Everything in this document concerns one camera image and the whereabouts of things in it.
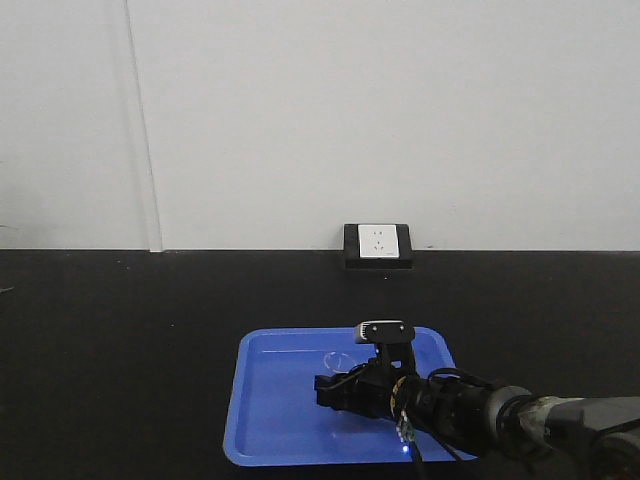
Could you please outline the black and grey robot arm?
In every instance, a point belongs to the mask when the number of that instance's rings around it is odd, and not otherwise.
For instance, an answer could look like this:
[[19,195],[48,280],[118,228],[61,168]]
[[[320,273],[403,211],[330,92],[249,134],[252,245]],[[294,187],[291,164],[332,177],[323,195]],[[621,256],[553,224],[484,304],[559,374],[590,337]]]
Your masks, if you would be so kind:
[[530,468],[547,455],[569,457],[582,479],[639,476],[639,399],[538,396],[448,367],[427,377],[376,361],[347,373],[318,375],[316,402],[395,423],[422,471],[417,434],[424,432],[455,460],[497,451]]

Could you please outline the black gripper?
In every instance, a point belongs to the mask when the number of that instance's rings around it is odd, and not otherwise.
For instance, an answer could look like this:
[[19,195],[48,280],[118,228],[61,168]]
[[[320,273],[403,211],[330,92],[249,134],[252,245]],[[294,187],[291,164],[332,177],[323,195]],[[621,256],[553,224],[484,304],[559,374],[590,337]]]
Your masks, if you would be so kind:
[[408,404],[410,386],[418,378],[414,364],[370,360],[350,373],[316,375],[316,403],[367,418],[397,419]]

